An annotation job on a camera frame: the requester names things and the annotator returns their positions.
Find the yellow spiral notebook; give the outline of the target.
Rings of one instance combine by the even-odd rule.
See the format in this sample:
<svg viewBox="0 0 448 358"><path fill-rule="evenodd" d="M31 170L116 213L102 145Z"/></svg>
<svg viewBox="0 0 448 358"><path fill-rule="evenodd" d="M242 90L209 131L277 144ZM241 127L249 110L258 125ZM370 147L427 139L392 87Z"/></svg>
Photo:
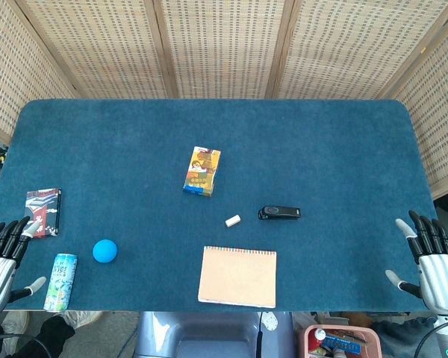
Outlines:
<svg viewBox="0 0 448 358"><path fill-rule="evenodd" d="M244 307L276 307L277 253L205 246L198 301Z"/></svg>

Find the blue table mat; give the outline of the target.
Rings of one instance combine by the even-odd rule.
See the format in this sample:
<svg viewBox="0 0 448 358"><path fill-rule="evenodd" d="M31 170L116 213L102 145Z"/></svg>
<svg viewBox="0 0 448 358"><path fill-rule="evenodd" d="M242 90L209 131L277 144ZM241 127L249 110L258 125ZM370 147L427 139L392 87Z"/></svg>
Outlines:
<svg viewBox="0 0 448 358"><path fill-rule="evenodd" d="M183 190L195 146L221 151L210 197ZM418 281L395 219L435 215L396 100L31 101L0 175L0 222L48 188L62 191L59 233L29 243L13 285L74 254L73 310L217 311L198 301L207 245L275 251L281 311L424 308L385 276ZM301 217L260 220L264 206ZM110 263L93 258L102 239L117 246Z"/></svg>

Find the black red printed box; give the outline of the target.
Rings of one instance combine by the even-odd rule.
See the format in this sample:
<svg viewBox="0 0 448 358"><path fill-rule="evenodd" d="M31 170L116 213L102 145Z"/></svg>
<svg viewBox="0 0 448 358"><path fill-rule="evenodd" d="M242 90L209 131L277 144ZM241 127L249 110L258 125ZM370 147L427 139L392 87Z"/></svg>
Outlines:
<svg viewBox="0 0 448 358"><path fill-rule="evenodd" d="M30 219L25 231L35 228L34 238L57 236L60 223L61 188L38 189L27 192L25 216Z"/></svg>

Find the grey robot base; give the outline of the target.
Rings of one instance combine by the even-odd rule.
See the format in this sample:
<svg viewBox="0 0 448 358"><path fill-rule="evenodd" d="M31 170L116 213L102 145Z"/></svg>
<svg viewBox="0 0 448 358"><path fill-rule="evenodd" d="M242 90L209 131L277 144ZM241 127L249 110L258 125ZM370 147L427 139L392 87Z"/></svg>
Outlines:
<svg viewBox="0 0 448 358"><path fill-rule="evenodd" d="M288 312L143 312L133 358L296 358Z"/></svg>

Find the black stapler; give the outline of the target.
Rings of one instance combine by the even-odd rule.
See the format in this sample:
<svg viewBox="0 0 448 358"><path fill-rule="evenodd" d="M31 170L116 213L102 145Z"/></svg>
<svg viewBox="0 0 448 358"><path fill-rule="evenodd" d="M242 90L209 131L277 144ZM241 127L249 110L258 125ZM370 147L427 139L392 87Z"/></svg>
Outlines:
<svg viewBox="0 0 448 358"><path fill-rule="evenodd" d="M260 220L299 219L301 211L296 207L264 206L258 211Z"/></svg>

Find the blue ball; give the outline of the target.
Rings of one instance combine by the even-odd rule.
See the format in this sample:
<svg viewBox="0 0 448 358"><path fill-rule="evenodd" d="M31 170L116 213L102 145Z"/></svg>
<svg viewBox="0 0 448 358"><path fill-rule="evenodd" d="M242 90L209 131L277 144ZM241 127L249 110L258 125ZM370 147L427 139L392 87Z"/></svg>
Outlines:
<svg viewBox="0 0 448 358"><path fill-rule="evenodd" d="M98 263L110 263L117 256L117 246L109 239L99 240L93 246L93 258Z"/></svg>

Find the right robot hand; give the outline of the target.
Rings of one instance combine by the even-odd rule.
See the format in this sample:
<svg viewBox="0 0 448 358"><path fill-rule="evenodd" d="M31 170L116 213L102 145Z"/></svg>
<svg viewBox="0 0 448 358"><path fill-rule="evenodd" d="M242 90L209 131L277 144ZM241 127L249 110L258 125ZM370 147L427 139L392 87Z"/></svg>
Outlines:
<svg viewBox="0 0 448 358"><path fill-rule="evenodd" d="M387 279L400 291L407 292L423 301L436 315L448 316L448 234L437 219L429 219L410 210L414 227L402 219L396 226L403 232L417 266L417 285L400 278L387 269Z"/></svg>

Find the pink plastic basket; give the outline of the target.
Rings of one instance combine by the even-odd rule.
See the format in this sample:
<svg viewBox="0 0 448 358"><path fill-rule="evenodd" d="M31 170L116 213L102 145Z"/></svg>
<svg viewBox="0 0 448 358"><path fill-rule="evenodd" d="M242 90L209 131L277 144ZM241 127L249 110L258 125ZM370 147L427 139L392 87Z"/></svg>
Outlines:
<svg viewBox="0 0 448 358"><path fill-rule="evenodd" d="M370 328L313 324L297 336L299 358L383 358L380 339Z"/></svg>

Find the woven folding screen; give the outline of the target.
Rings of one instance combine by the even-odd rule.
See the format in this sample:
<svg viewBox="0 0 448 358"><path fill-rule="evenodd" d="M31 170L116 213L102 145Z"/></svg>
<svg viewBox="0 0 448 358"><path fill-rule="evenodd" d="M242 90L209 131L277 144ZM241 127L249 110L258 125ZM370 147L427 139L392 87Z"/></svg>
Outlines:
<svg viewBox="0 0 448 358"><path fill-rule="evenodd" d="M0 0L0 141L40 98L392 98L448 194L448 0Z"/></svg>

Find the green printed drink can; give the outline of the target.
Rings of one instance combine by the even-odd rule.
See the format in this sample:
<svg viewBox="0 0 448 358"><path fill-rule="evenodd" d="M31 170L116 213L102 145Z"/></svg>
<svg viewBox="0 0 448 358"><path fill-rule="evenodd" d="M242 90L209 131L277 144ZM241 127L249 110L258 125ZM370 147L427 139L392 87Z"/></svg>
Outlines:
<svg viewBox="0 0 448 358"><path fill-rule="evenodd" d="M72 294L78 257L58 254L52 267L43 309L51 313L66 311Z"/></svg>

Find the yellow printed carton box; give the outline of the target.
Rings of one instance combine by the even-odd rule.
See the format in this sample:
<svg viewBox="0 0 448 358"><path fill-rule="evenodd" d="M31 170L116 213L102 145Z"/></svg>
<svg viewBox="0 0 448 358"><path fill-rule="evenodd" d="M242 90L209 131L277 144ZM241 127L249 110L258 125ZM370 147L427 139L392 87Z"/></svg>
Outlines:
<svg viewBox="0 0 448 358"><path fill-rule="evenodd" d="M212 196L220 156L219 150L195 146L183 190L197 195Z"/></svg>

